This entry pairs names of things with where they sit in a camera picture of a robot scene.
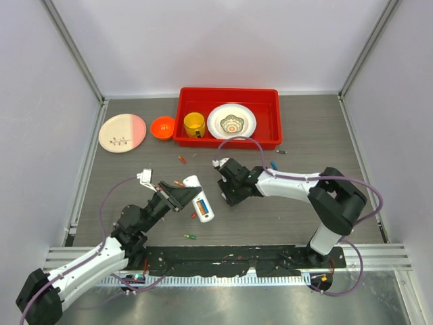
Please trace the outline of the white remote control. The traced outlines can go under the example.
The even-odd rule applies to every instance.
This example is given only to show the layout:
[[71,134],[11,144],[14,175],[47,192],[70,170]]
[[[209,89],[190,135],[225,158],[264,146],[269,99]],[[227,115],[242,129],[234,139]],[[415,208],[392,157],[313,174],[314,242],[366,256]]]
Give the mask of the white remote control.
[[196,175],[191,175],[189,177],[186,177],[183,180],[183,185],[185,187],[199,187],[201,188],[201,192],[194,197],[192,200],[192,205],[194,207],[194,210],[196,212],[197,218],[202,223],[208,223],[214,219],[214,211],[212,210],[212,207],[210,205],[209,200],[207,199],[206,194],[204,193],[204,190],[202,189],[202,185]]

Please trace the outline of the orange AAA battery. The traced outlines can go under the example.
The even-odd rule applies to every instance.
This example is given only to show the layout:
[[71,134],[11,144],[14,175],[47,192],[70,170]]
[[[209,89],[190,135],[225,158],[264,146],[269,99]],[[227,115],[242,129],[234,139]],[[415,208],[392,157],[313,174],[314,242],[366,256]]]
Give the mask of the orange AAA battery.
[[202,203],[199,201],[199,202],[197,202],[197,205],[198,205],[198,208],[199,208],[201,214],[204,215],[205,214],[205,210],[204,210],[204,208],[202,206]]

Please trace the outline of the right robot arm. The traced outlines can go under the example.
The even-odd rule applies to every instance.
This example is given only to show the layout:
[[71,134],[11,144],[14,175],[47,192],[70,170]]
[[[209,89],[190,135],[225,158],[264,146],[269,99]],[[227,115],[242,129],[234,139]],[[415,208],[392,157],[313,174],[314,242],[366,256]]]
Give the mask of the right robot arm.
[[352,232],[364,209],[366,196],[343,174],[328,167],[322,173],[302,176],[256,166],[249,170],[233,158],[213,160],[221,175],[218,185],[231,207],[249,197],[278,196],[311,204],[321,224],[306,247],[306,261],[321,267],[334,245]]

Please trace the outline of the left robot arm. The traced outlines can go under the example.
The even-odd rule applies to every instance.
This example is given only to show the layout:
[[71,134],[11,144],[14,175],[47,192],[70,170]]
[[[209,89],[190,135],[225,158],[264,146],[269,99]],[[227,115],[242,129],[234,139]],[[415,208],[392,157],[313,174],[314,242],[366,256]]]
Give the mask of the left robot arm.
[[127,205],[116,229],[95,248],[68,264],[44,272],[36,269],[27,277],[16,305],[21,324],[55,324],[74,300],[102,278],[124,268],[139,269],[146,256],[146,233],[169,211],[179,212],[202,192],[196,176],[182,186],[164,181],[153,187],[145,207]]

